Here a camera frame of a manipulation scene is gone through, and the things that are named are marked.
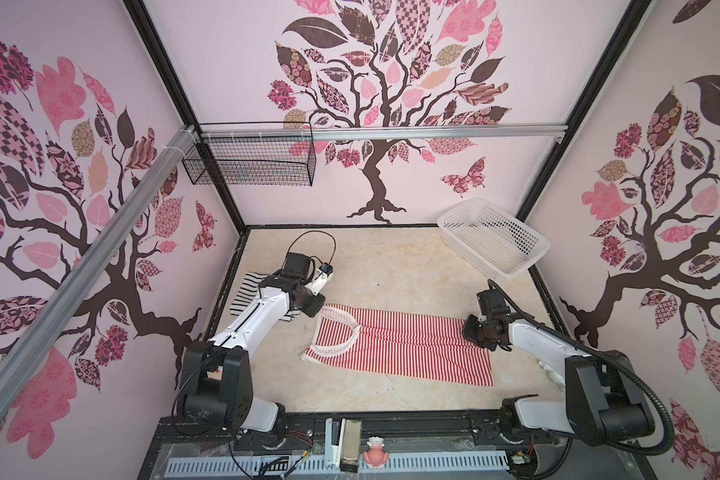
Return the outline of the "black white striped tank top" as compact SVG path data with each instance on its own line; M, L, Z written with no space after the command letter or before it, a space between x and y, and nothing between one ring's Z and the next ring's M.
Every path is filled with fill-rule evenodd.
M230 319L235 321L258 294L258 286L267 274L246 272L233 298L228 302Z

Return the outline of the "red white striped tank top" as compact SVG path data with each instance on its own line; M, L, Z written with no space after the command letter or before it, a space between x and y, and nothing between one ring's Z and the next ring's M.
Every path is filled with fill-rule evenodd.
M322 308L301 359L353 371L490 387L490 354L456 318L331 304Z

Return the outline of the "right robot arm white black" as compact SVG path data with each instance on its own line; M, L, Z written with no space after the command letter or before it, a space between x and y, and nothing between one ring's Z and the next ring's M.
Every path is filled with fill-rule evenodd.
M504 434L545 430L589 446L615 446L655 432L646 388L624 355L594 350L535 320L494 282L477 302L480 313L467 318L463 337L490 351L524 351L563 392L561 400L536 394L503 400Z

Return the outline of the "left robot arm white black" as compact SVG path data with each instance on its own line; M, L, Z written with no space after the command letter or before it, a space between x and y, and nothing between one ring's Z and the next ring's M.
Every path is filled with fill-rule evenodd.
M287 314L295 311L313 318L319 313L325 303L321 290L333 272L327 262L317 264L313 257L287 253L280 269L250 289L250 303L228 327L185 351L172 417L233 433L275 431L284 408L254 395L251 360Z

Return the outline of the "small white figurine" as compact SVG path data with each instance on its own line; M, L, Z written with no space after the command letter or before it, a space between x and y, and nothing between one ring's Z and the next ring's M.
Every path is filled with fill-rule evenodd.
M547 378L552 382L561 392L565 391L565 378L559 372L554 370L552 367L547 365L541 360L537 361L538 366L544 371Z

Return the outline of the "white plastic laundry basket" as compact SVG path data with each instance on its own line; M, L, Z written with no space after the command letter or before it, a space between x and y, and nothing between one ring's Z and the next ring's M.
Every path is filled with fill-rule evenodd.
M551 248L541 233L482 198L454 206L438 218L437 226L446 245L500 282L526 272Z

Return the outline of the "pink pig figurine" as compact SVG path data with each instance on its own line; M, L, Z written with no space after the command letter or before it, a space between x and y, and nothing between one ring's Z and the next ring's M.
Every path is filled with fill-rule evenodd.
M363 453L365 464L369 468L379 469L386 465L389 453L384 450L385 443L382 437L371 436L367 441L368 450Z

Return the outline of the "silver white box device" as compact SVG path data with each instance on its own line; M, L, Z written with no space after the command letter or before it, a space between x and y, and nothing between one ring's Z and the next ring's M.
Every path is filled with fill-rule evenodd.
M340 472L359 471L362 444L362 421L352 418L334 419L325 422L324 462L329 469Z

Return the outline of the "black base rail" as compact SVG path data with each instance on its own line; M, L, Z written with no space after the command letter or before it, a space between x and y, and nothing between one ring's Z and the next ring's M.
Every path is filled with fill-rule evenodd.
M283 438L275 433L248 431L228 434L219 427L206 427L196 423L179 422L184 430L202 430L197 437L179 435L169 417L162 418L154 433L148 452L157 453L164 446L202 447L223 446L231 441L236 451L272 453L295 450L299 447L317 447L331 437L326 432L326 421L359 420L362 437L384 439L455 439L464 437L477 446L508 447L552 445L564 437L544 430L522 431L512 427L508 415L501 409L448 410L448 411L382 411L382 412L291 412L284 415L281 426Z

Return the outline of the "aluminium rail back wall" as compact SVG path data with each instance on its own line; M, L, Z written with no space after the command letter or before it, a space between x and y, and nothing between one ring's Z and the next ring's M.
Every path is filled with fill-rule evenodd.
M362 128L306 128L294 129L243 129L210 130L202 133L203 139L287 139L294 141L345 141L345 140L414 140L436 138L505 138L505 137L553 137L565 136L564 124L496 124L496 125L446 125L416 127L362 127Z

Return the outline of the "aluminium rail wall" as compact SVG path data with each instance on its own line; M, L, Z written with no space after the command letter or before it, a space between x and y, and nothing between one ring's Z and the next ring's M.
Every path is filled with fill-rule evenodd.
M306 128L294 129L243 129L210 130L202 133L203 139L287 139L294 141L345 141L345 140L414 140L436 138L505 138L505 137L553 137L565 136L564 124L496 124L496 125L446 125L416 127L362 127L362 128Z
M197 127L182 126L159 153L155 164L117 210L90 249L62 282L38 317L0 362L0 420L35 373L78 306L103 274L151 198L197 140Z

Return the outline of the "aluminium rail left wall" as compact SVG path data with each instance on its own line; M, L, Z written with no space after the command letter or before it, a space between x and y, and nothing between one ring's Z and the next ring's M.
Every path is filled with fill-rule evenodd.
M151 198L197 140L197 127L182 126L159 153L155 164L117 210L90 249L62 282L38 317L0 362L0 420L35 373L78 306L103 274Z

